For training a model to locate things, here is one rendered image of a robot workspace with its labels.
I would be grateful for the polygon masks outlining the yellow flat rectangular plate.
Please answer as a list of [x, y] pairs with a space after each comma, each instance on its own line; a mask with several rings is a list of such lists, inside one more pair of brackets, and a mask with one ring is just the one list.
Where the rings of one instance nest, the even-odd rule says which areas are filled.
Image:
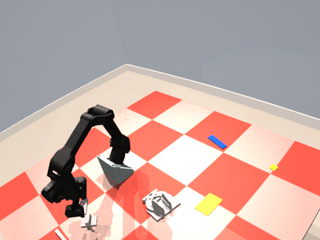
[[209, 193], [195, 209], [208, 216], [223, 200], [211, 193]]

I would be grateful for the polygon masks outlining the blue flat bar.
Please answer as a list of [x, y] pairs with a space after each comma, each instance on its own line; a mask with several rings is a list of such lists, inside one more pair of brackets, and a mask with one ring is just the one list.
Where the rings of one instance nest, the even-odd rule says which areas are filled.
[[217, 139], [217, 137], [215, 137], [214, 135], [210, 135], [207, 138], [209, 138], [212, 142], [214, 142], [221, 149], [227, 147], [227, 145], [225, 145], [223, 142], [221, 142], [219, 139]]

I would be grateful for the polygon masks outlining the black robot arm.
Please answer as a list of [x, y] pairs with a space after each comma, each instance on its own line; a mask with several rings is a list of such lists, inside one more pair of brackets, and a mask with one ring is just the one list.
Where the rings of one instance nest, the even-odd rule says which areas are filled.
[[[69, 189], [75, 184], [72, 170], [75, 165], [76, 154], [94, 126], [103, 126], [111, 136], [112, 147], [109, 158], [114, 164], [124, 164], [125, 154], [131, 150], [130, 139], [121, 133], [114, 122], [112, 109], [97, 104], [80, 116], [79, 123], [73, 130], [64, 147], [56, 151], [50, 159], [47, 176], [51, 181], [42, 189], [41, 195], [50, 203], [69, 201], [64, 189]], [[57, 172], [57, 174], [53, 173]]]

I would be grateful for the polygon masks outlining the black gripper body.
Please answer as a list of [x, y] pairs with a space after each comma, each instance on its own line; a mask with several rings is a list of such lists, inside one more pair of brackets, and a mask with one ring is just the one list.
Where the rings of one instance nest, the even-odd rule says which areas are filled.
[[81, 217], [83, 213], [83, 207], [79, 204], [82, 197], [83, 186], [87, 185], [87, 180], [83, 176], [74, 177], [75, 184], [71, 188], [64, 188], [63, 193], [66, 193], [69, 200], [72, 200], [72, 204], [66, 205], [65, 216], [67, 218]]

